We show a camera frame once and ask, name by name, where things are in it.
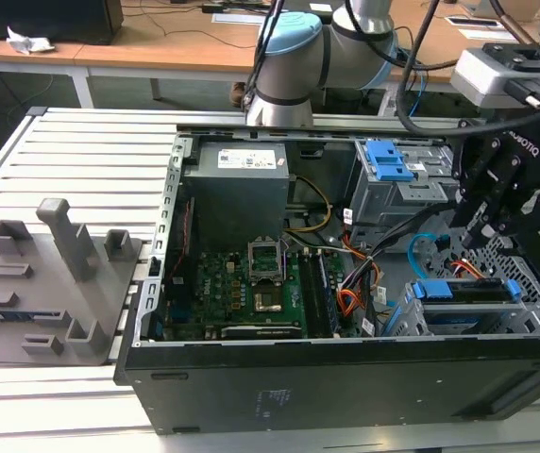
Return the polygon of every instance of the blue cable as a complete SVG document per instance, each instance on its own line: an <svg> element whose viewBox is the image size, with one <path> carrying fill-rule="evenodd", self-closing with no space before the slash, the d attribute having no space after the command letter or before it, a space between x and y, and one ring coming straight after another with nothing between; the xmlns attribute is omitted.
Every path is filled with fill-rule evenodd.
<svg viewBox="0 0 540 453"><path fill-rule="evenodd" d="M406 252L406 257L409 259L409 263L411 264L411 267L413 268L414 272L417 274L419 278L427 278L428 275L421 269L417 261L414 259L414 243L416 243L419 239L429 239L431 241L436 241L438 238L435 234L431 233L419 233L413 236L411 239L411 243L409 243L409 249Z"/></svg>
<svg viewBox="0 0 540 453"><path fill-rule="evenodd" d="M402 52L406 57L409 56L409 53L402 48L400 48L400 52ZM413 108L411 109L411 112L409 113L409 116L413 116L414 113L417 111L417 107L419 107L419 101L421 101L421 95L423 94L425 89L428 88L426 79L425 77L423 77L423 72L420 72L419 74L421 74L421 88L419 89L419 93L417 94L417 100L414 103Z"/></svg>
<svg viewBox="0 0 540 453"><path fill-rule="evenodd" d="M421 89L419 90L419 94L417 95L417 101L414 103L414 106L411 109L409 116L413 116L414 113L416 112L417 107L419 107L419 101L421 100L421 95L423 94L426 88L427 88L427 83L426 83L425 77L423 77L423 73L421 73Z"/></svg>

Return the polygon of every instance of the table leg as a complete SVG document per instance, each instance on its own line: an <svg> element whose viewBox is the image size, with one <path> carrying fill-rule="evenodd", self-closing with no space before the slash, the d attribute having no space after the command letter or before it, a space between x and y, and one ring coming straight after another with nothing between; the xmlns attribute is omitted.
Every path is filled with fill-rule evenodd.
<svg viewBox="0 0 540 453"><path fill-rule="evenodd" d="M397 85L388 85L381 99L378 116L394 116L396 114L396 91Z"/></svg>
<svg viewBox="0 0 540 453"><path fill-rule="evenodd" d="M150 79L150 90L153 92L153 99L160 101L162 96L160 95L160 85L157 78Z"/></svg>
<svg viewBox="0 0 540 453"><path fill-rule="evenodd" d="M79 105L82 109L93 109L92 91L90 79L86 75L73 74L73 84L79 98Z"/></svg>

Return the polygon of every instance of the green circuit board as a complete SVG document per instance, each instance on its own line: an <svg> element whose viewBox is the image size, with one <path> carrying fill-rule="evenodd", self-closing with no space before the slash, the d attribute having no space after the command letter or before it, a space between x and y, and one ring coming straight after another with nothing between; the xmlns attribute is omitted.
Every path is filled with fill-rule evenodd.
<svg viewBox="0 0 540 453"><path fill-rule="evenodd" d="M342 260L337 254L325 256L331 281L343 277ZM190 322L167 324L165 338L168 341L200 341L217 339L217 329L230 326L265 325L292 326L302 329L307 337L306 314L300 285L297 253L286 253L281 258L281 284L268 280L251 284L247 252L205 253L200 256L194 303L191 305ZM254 270L276 269L276 253L256 255ZM256 308L259 294L265 288L279 297L275 310L260 311Z"/></svg>

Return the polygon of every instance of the wooden desk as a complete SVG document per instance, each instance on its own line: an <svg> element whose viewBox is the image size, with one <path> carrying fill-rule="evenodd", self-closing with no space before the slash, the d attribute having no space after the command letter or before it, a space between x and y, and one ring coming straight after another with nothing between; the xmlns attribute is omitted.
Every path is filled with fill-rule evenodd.
<svg viewBox="0 0 540 453"><path fill-rule="evenodd" d="M256 25L213 23L210 14L195 8L202 3L200 1L170 8L163 8L156 0L142 3L148 15L143 14L140 0L123 0L124 24L110 46L61 43L55 44L56 52L24 56L0 42L0 71L71 76L83 108L93 107L91 76L149 78L155 99L160 98L160 78L246 80L253 65L253 48L259 29ZM390 13L396 26L405 25L416 36L427 13L427 1L393 0ZM456 59L465 48L484 44L484 41L468 40L456 26L444 20L444 16L457 14L463 15L463 8L440 5L419 52L421 61L431 64ZM528 25L527 29L538 37L537 24ZM410 47L405 30L399 30L398 37L403 46ZM426 89L452 91L448 84L451 72L445 69L430 73ZM394 68L382 88L393 91L401 74L399 68Z"/></svg>

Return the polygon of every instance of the gray plastic holder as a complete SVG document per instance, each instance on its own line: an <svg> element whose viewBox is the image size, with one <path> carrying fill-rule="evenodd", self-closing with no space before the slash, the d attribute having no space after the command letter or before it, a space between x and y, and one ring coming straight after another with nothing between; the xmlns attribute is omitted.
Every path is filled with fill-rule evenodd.
<svg viewBox="0 0 540 453"><path fill-rule="evenodd" d="M142 242L91 237L64 199L37 216L51 235L0 221L0 362L98 365L109 355Z"/></svg>

